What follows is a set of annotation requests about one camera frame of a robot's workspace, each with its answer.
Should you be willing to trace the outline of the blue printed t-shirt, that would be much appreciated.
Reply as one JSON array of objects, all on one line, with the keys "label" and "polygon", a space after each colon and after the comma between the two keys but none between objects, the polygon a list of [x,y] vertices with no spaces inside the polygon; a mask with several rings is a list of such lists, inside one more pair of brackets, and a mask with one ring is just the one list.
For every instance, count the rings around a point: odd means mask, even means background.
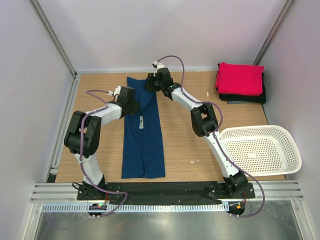
[{"label": "blue printed t-shirt", "polygon": [[127,77],[140,105],[133,115],[124,117],[122,179],[164,178],[165,157],[157,95],[145,89],[146,80]]}]

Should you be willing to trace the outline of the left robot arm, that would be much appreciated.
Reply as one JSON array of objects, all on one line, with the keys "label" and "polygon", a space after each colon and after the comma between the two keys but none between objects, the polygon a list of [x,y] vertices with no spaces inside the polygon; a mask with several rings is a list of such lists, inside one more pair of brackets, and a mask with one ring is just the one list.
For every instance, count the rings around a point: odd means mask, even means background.
[{"label": "left robot arm", "polygon": [[86,93],[102,101],[103,106],[87,112],[77,110],[72,114],[64,146],[76,157],[83,175],[78,190],[101,200],[108,193],[97,159],[101,129],[112,121],[137,113],[140,105],[136,101],[136,90],[128,86],[117,86],[114,91],[89,90]]}]

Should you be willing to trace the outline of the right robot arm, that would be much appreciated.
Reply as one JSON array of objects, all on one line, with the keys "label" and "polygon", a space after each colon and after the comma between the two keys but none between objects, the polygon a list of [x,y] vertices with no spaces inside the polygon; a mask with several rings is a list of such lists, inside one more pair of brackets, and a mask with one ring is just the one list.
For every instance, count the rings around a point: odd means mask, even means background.
[{"label": "right robot arm", "polygon": [[247,187],[248,179],[222,141],[213,104],[200,101],[185,91],[182,84],[174,82],[169,69],[163,64],[154,63],[153,67],[154,73],[147,76],[146,90],[161,91],[165,97],[190,111],[193,132],[207,143],[218,162],[226,194],[231,198],[237,198]]}]

